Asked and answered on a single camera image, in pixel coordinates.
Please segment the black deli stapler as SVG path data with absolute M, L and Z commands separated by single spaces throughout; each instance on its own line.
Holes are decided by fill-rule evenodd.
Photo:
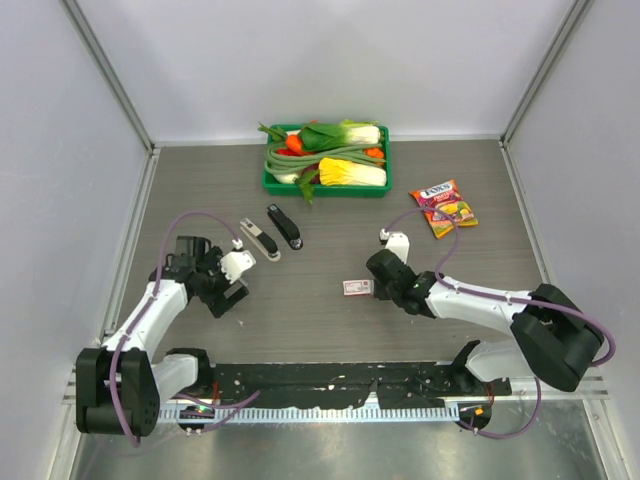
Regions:
M 292 250 L 301 250 L 303 240 L 298 226 L 276 204 L 270 204 L 266 211 L 268 218 L 283 236 L 287 245 Z

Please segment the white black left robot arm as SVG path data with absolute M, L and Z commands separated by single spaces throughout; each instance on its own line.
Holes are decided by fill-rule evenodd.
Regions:
M 243 275 L 254 256 L 241 244 L 225 253 L 210 240 L 180 236 L 161 257 L 144 294 L 121 327 L 76 359 L 76 426 L 84 434 L 151 434 L 160 408 L 179 393 L 205 397 L 213 368 L 205 350 L 174 348 L 161 362 L 155 352 L 171 324 L 192 299 L 219 318 L 248 294 Z

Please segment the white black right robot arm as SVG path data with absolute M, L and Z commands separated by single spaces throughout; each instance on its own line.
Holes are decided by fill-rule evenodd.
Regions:
M 502 332 L 511 342 L 480 342 L 451 371 L 457 391 L 472 395 L 501 377 L 532 375 L 573 392 L 604 343 L 604 333 L 556 287 L 500 291 L 459 282 L 437 272 L 415 273 L 389 249 L 366 267 L 383 297 L 409 315 L 455 319 Z

